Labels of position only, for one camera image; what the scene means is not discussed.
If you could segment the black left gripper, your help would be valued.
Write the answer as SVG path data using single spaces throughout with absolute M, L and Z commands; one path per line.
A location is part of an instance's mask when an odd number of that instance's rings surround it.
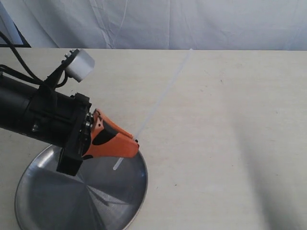
M 30 136 L 61 148 L 57 172 L 75 176 L 83 160 L 99 157 L 133 158 L 139 144 L 132 134 L 116 125 L 100 109 L 93 112 L 91 144 L 81 157 L 82 129 L 91 107 L 89 97 L 55 93 L 55 97 L 35 96 L 28 107 Z

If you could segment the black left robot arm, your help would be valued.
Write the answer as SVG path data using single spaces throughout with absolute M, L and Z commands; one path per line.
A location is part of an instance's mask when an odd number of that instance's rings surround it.
M 133 158 L 133 135 L 118 127 L 89 97 L 57 92 L 52 83 L 34 88 L 0 73 L 0 126 L 60 148 L 57 171 L 75 176 L 84 160 Z

